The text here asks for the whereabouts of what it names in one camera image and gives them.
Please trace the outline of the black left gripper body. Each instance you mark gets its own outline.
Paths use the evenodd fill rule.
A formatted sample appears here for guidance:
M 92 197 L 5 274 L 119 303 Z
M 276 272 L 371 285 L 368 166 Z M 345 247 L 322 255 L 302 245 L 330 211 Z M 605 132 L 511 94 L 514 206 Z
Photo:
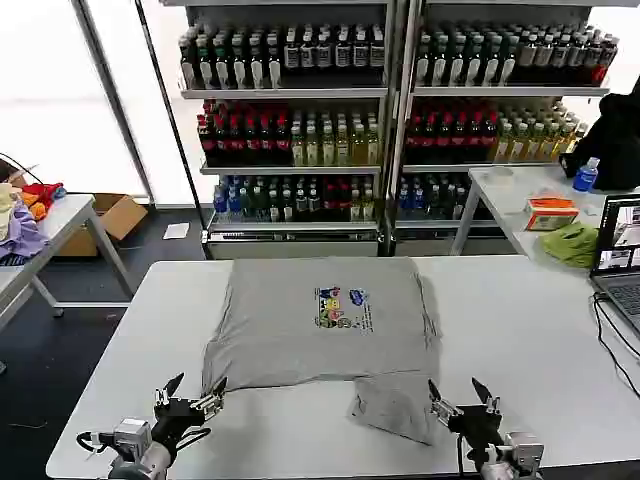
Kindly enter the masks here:
M 211 433 L 204 427 L 205 418 L 191 408 L 192 401 L 171 398 L 168 406 L 155 406 L 156 423 L 151 429 L 154 442 L 164 446 L 171 458 L 187 446 Z

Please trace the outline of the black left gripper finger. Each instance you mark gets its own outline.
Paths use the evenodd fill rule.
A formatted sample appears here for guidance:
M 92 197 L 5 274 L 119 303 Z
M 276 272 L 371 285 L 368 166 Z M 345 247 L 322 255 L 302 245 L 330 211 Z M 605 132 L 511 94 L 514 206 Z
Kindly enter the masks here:
M 173 397 L 174 393 L 177 391 L 183 378 L 184 378 L 184 373 L 180 373 L 177 376 L 169 379 L 163 388 L 156 389 L 155 395 L 154 395 L 155 405 L 168 406 L 170 403 L 170 399 Z
M 215 417 L 224 408 L 224 395 L 227 381 L 227 377 L 220 379 L 209 394 L 192 402 L 191 408 L 196 412 L 200 412 L 205 419 Z

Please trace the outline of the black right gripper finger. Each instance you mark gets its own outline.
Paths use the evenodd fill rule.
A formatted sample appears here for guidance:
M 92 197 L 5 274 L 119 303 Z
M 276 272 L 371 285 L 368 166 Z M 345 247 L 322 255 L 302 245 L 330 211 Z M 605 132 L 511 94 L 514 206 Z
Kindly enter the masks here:
M 478 407 L 486 414 L 500 414 L 500 397 L 494 396 L 488 387 L 475 377 L 471 378 L 471 383 L 480 401 Z
M 449 427 L 450 422 L 457 417 L 461 417 L 463 412 L 440 394 L 436 384 L 432 379 L 428 380 L 429 398 L 431 402 L 430 413 L 435 415 L 440 423 Z

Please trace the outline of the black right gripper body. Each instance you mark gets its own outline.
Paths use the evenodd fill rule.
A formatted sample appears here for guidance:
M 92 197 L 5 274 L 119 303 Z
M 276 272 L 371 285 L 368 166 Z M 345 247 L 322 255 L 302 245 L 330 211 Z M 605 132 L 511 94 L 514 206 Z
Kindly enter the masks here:
M 485 405 L 467 405 L 458 407 L 447 427 L 452 433 L 461 435 L 472 449 L 486 449 L 489 445 L 504 445 L 499 431 L 501 421 L 499 411 L 488 411 Z

